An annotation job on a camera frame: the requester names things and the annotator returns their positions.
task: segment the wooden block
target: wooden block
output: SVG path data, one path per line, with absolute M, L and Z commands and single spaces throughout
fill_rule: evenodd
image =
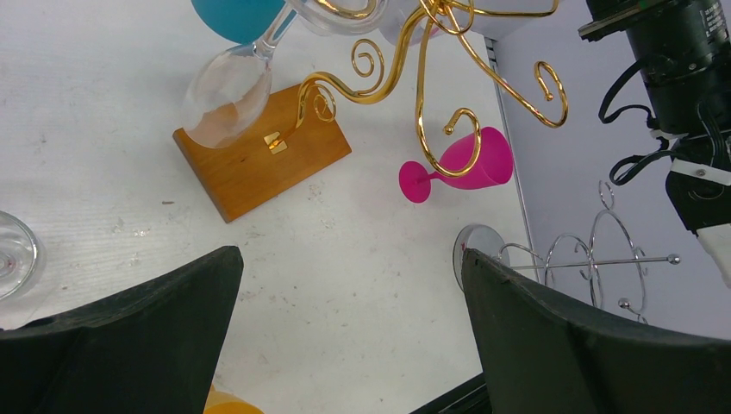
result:
M 298 89 L 295 85 L 271 95 L 259 119 L 230 147 L 201 147 L 182 129 L 173 133 L 226 223 L 350 154 L 337 121 L 317 118 L 312 107 L 314 91 L 303 125 L 285 139 L 287 148 L 276 154 L 270 151 L 264 137 L 294 125 Z

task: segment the scratched white surface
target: scratched white surface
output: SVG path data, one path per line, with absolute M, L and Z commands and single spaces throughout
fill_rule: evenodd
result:
M 391 46 L 370 37 L 390 64 Z M 314 69 L 369 86 L 349 65 L 353 41 L 295 23 L 277 51 L 274 90 Z M 336 97 L 352 154 L 225 224 L 171 132 L 187 83 L 226 47 L 185 0 L 0 2 L 0 209 L 48 253 L 38 284 L 0 303 L 0 326 L 234 244 L 246 270 L 216 385 L 267 414 L 405 413 L 477 374 L 453 240 L 475 222 L 508 241 L 527 237 L 513 183 L 469 192 L 435 183 L 422 205 L 401 195 L 398 168 L 422 160 L 417 50 L 384 102 Z M 453 140 L 440 127 L 460 106 L 502 127 L 493 84 L 455 39 L 432 40 L 427 81 L 435 151 Z M 462 122 L 454 136 L 468 129 Z

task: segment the blue cup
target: blue cup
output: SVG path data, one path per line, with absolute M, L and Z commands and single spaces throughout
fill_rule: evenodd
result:
M 274 22 L 284 0 L 192 0 L 193 8 L 214 32 L 246 45 Z

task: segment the pink wine glass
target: pink wine glass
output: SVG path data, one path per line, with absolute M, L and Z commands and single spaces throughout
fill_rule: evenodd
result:
M 450 170 L 459 170 L 467 165 L 475 145 L 475 134 L 456 141 L 441 156 L 440 163 Z M 423 165 L 408 161 L 398 172 L 401 192 L 412 203 L 423 203 L 432 191 L 431 180 L 440 179 L 445 184 L 460 190 L 502 185 L 513 176 L 513 152 L 505 136 L 492 127 L 482 129 L 482 148 L 477 163 L 464 177 L 450 179 L 438 172 L 427 172 Z

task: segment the chrome rod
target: chrome rod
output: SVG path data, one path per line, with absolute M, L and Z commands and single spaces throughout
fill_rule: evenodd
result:
M 594 265 L 596 266 L 603 266 L 603 265 L 633 265 L 635 263 L 657 263 L 661 261 L 666 261 L 670 263 L 671 265 L 677 265 L 680 263 L 680 256 L 677 254 L 670 254 L 667 257 L 643 257 L 641 259 L 621 259 L 621 260 L 597 260 L 594 262 Z M 554 265 L 553 263 L 548 264 L 549 269 L 555 269 L 558 267 L 585 267 L 588 266 L 588 261 L 580 261 L 576 263 L 564 263 L 564 264 L 558 264 Z M 545 266 L 514 266 L 512 267 L 513 270 L 535 270 L 535 269 L 545 269 Z

